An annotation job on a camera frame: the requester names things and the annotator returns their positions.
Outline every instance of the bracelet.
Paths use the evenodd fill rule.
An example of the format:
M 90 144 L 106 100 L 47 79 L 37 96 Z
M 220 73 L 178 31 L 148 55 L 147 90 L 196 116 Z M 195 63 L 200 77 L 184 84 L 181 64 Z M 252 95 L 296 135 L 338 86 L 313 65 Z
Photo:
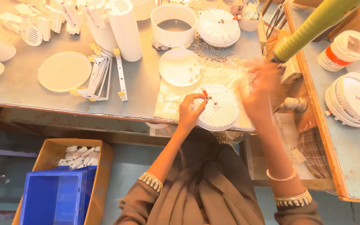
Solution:
M 163 189 L 162 182 L 158 178 L 153 176 L 151 173 L 148 172 L 143 173 L 143 175 L 141 175 L 138 178 L 138 180 L 151 186 L 159 195 L 162 192 Z
M 274 177 L 272 177 L 269 173 L 269 169 L 266 170 L 266 175 L 271 179 L 271 180 L 274 180 L 274 181 L 289 181 L 291 180 L 292 178 L 294 178 L 296 175 L 297 175 L 297 169 L 295 169 L 295 166 L 293 166 L 293 174 L 290 176 L 290 177 L 287 177 L 285 179 L 276 179 Z
M 292 197 L 276 197 L 273 195 L 274 201 L 278 207 L 287 207 L 287 206 L 304 206 L 312 202 L 312 196 L 308 190 L 304 193 Z

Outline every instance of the silver bangle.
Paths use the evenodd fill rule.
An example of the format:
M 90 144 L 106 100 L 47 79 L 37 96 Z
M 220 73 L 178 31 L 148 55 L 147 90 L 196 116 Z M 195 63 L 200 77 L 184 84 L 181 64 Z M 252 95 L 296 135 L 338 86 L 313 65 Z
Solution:
M 266 170 L 266 175 L 271 179 L 271 180 L 274 180 L 274 181 L 289 181 L 291 180 L 292 178 L 294 178 L 296 175 L 297 175 L 297 169 L 295 169 L 295 166 L 293 166 L 293 174 L 290 176 L 290 177 L 287 177 L 285 179 L 277 179 L 277 178 L 274 178 L 270 175 L 269 173 L 269 169 Z

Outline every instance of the woman's hand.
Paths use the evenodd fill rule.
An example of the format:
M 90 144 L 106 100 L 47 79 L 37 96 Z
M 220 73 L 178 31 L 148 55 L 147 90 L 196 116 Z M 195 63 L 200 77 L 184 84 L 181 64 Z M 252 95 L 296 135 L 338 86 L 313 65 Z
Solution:
M 253 90 L 242 100 L 248 117 L 257 129 L 272 124 L 269 93 L 280 83 L 282 70 L 277 69 L 277 66 L 278 64 L 270 62 L 253 68 L 252 72 L 255 73 Z
M 185 132 L 186 135 L 188 135 L 197 124 L 198 117 L 204 111 L 208 100 L 204 100 L 195 110 L 191 110 L 191 102 L 193 102 L 194 99 L 204 98 L 206 98 L 204 94 L 191 94 L 187 95 L 180 104 L 178 129 Z

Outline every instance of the blue plastic crate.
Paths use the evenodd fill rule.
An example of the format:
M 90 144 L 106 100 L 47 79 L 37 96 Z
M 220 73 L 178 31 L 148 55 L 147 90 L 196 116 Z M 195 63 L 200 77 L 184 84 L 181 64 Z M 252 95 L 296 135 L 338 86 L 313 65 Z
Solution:
M 86 189 L 95 177 L 88 170 L 27 173 L 19 224 L 83 225 Z
M 83 214 L 83 222 L 86 220 L 88 205 L 90 204 L 92 187 L 94 185 L 95 173 L 97 172 L 97 166 L 85 166 L 83 168 L 75 169 L 73 171 L 85 170 L 87 171 L 86 180 L 83 182 L 86 185 L 84 192 L 84 207 L 79 210 L 79 214 Z

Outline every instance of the woman's right hand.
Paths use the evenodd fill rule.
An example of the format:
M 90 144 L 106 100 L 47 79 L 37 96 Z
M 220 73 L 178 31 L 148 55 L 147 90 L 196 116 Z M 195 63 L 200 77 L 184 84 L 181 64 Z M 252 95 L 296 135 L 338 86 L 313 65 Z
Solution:
M 252 83 L 253 90 L 244 98 L 244 109 L 254 126 L 258 129 L 268 124 L 272 125 L 272 110 L 269 93 L 280 83 L 281 70 L 278 64 L 266 63 L 252 69 L 255 77 Z

